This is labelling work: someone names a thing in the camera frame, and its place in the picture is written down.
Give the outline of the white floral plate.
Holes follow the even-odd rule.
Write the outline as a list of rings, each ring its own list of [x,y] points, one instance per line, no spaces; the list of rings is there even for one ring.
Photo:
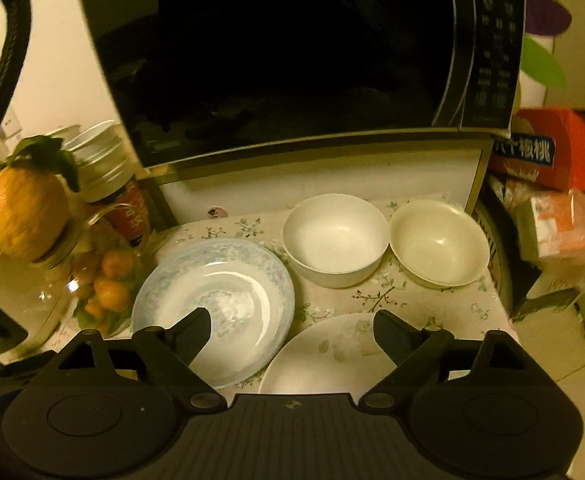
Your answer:
[[[293,337],[268,365],[261,394],[349,393],[354,401],[395,369],[373,338],[373,315],[327,318]]]

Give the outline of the blue patterned plate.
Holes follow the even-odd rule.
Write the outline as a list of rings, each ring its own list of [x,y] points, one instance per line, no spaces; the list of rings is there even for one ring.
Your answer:
[[[294,315],[290,274],[250,240],[211,238],[162,259],[138,293],[131,330],[170,328],[197,308],[211,335],[190,368],[213,388],[260,372],[282,348]]]

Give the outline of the floral tablecloth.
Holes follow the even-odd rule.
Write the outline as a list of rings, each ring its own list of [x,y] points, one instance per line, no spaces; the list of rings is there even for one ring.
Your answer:
[[[513,333],[513,323],[509,321],[487,270],[478,281],[467,286],[426,288],[409,278],[388,246],[376,271],[362,283],[339,289],[324,288],[312,283],[294,270],[283,246],[282,229],[291,210],[264,217],[215,219],[181,226],[166,240],[158,264],[178,249],[201,240],[220,237],[250,240],[272,252],[286,266],[295,297],[292,324],[282,348],[277,353],[293,337],[327,318],[352,313],[370,313],[375,317],[382,310],[403,318],[417,330],[448,330],[459,339],[480,339],[490,330]],[[145,269],[140,288],[153,270],[155,269]],[[105,338],[98,330],[94,331],[102,339],[121,342],[135,333],[131,330],[131,318],[128,327],[112,337]],[[238,393],[259,392],[263,376],[275,356],[260,372],[243,382],[224,388],[212,388],[224,398],[231,398]]]

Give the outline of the glass jar of kumquats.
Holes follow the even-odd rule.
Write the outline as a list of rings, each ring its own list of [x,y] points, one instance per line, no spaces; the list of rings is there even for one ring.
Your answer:
[[[130,324],[133,304],[145,277],[140,254],[147,242],[129,241],[108,220],[111,212],[136,214],[130,204],[113,204],[86,216],[72,214],[60,237],[34,265],[69,299],[66,318],[81,330],[112,337]]]

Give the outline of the cream bowl by microwave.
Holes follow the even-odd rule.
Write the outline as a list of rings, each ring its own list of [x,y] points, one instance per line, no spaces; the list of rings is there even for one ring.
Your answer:
[[[404,272],[429,288],[458,288],[490,262],[486,235],[469,214],[442,200],[411,200],[389,221],[390,247]]]

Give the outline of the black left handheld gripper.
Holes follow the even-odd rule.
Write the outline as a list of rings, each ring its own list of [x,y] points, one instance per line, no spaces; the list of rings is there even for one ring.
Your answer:
[[[0,367],[0,405],[20,393],[55,356],[54,350],[48,350]]]

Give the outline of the white ceramic bowl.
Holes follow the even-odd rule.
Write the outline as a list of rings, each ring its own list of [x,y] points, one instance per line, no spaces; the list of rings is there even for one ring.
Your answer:
[[[290,211],[282,242],[303,278],[324,288],[348,288],[378,268],[390,242],[389,222],[362,198],[318,195]]]

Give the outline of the tin can with red label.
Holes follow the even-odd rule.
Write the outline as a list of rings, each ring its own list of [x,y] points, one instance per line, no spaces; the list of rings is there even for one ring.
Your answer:
[[[107,212],[106,218],[132,247],[138,247],[151,224],[144,193],[135,178],[132,158],[119,127],[114,120],[105,120],[85,130],[78,125],[59,128],[47,136],[60,139],[62,148],[73,156],[79,196],[87,211],[124,204]]]

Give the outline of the white microwave stand shelf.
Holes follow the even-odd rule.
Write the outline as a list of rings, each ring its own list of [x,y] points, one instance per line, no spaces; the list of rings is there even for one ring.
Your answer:
[[[437,195],[472,209],[493,140],[485,134],[400,133],[224,154],[140,170],[160,226],[291,209],[307,198]]]

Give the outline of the plastic bag with boxes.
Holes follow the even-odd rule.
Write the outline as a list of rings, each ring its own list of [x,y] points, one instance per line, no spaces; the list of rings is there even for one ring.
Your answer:
[[[509,178],[503,205],[517,230],[520,257],[541,271],[543,286],[585,295],[585,193]]]

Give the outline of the large yellow citrus fruit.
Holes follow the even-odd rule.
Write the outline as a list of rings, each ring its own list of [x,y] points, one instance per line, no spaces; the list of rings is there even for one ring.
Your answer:
[[[36,261],[71,219],[69,192],[79,192],[78,165],[56,136],[21,140],[0,161],[0,252]]]

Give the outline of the red walnut drink box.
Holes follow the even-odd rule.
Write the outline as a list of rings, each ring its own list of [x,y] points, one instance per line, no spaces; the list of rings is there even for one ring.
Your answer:
[[[562,107],[519,110],[509,138],[494,143],[489,168],[543,188],[585,192],[585,113]]]

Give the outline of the black microwave oven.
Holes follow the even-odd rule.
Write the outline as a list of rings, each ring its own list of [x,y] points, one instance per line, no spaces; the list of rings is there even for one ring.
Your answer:
[[[362,132],[505,133],[525,0],[80,0],[144,166]]]

